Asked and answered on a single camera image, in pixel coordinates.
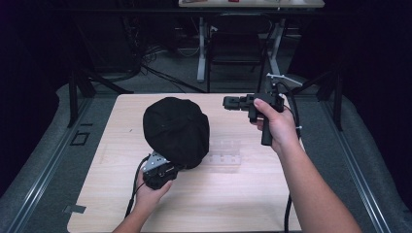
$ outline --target black curtain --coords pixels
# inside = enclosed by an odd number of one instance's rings
[[[69,65],[53,25],[35,1],[0,6],[0,195],[35,149],[58,107]]]
[[[412,210],[410,8],[406,1],[325,2],[322,11],[350,11],[359,17],[306,21],[289,73],[315,79],[343,61],[343,94],[357,107],[400,197]]]

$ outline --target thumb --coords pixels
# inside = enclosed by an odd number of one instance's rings
[[[255,107],[259,112],[264,114],[269,120],[273,120],[278,116],[278,112],[272,108],[268,103],[264,102],[261,99],[254,100]]]

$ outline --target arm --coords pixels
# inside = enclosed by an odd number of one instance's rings
[[[278,113],[259,99],[255,100],[255,106],[269,118],[272,148],[281,161],[302,231],[361,232],[351,213],[301,147],[292,113]],[[261,130],[261,120],[257,128]]]
[[[137,186],[143,183],[143,173],[139,171]],[[143,184],[136,194],[136,205],[123,222],[113,232],[140,232],[143,224],[155,209],[160,198],[170,189],[172,181],[167,182],[161,189],[152,190]]]

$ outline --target black cloth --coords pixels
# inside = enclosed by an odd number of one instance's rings
[[[209,120],[190,100],[166,97],[152,104],[143,115],[143,129],[153,150],[188,169],[209,152]]]

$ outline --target white table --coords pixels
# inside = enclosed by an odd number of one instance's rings
[[[140,161],[153,150],[143,134],[143,113],[175,96],[197,103],[208,116],[210,152],[192,170],[179,172],[144,225],[144,232],[281,231],[289,190],[276,153],[260,144],[247,112],[223,108],[227,95],[121,95],[88,171],[70,232],[110,232],[123,220]],[[294,209],[290,230],[300,230]]]

